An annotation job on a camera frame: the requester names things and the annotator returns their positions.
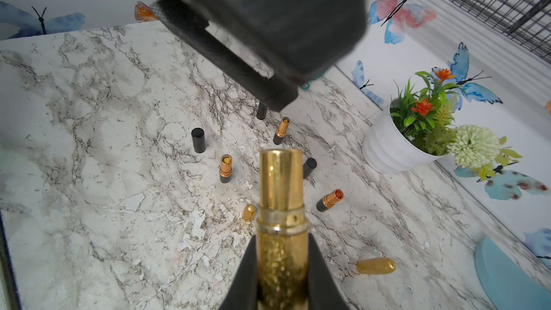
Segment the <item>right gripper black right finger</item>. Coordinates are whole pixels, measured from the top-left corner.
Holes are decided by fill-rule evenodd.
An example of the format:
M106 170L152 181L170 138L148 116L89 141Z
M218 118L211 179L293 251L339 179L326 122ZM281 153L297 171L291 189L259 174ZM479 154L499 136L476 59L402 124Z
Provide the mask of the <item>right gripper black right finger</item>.
M309 234L309 309L348 310L314 236Z

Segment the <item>gold lipstick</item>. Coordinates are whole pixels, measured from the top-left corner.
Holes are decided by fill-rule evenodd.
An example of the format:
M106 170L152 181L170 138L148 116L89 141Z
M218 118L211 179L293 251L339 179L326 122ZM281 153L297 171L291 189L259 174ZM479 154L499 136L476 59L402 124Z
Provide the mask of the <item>gold lipstick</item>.
M362 275L387 275L396 271L396 263L391 258L371 258L357 261L357 272Z
M260 153L256 258L261 309L308 309L309 222L302 153Z

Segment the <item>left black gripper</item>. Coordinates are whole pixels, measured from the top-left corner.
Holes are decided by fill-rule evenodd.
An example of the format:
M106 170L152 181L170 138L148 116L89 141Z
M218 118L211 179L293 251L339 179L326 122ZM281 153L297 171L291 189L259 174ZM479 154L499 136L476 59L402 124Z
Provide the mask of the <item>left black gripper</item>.
M272 68L301 84L350 53L367 29L365 0L158 0L156 17L268 109L280 112L298 87L257 73L208 31L214 23Z

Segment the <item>black lipstick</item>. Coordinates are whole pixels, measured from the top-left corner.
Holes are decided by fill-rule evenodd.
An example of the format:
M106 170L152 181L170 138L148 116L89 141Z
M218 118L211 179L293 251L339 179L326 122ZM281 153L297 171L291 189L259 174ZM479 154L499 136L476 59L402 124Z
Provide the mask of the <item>black lipstick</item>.
M232 179L232 156L224 154L220 161L219 168L220 181L223 184L228 183Z
M344 193L341 189L336 189L328 195L323 196L317 203L316 208L320 212L326 212L334 207L338 202L344 199Z
M291 120L288 117L283 117L281 122L278 125L276 133L273 137L273 143L275 145L282 144L284 137L286 136L288 126L291 123Z

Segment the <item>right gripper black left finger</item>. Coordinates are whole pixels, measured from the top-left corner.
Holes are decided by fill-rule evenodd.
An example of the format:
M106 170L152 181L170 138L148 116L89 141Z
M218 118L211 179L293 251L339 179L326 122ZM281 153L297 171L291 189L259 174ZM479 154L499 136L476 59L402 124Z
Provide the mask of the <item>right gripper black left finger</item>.
M219 310L257 310L258 267L256 236L251 238L242 257L235 278Z

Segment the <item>black lipstick cap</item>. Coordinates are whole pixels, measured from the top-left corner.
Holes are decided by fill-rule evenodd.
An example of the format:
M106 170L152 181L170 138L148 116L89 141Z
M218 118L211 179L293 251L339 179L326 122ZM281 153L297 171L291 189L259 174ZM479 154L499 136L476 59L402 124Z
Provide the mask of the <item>black lipstick cap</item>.
M195 128L192 130L192 143L194 151L198 154L202 154L206 150L205 131L201 128Z
M308 158L303 165L303 179L307 179L317 168L317 161L314 158Z
M267 112L268 112L268 107L263 103L259 103L256 111L256 118L258 120L264 120L266 118Z

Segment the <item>gold lipstick cap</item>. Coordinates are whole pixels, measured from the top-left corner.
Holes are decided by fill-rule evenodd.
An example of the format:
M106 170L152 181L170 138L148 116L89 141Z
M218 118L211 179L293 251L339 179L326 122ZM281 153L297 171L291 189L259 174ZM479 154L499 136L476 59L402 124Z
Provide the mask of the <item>gold lipstick cap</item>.
M252 222L255 219L257 207L253 204L246 205L242 211L242 220L244 222Z

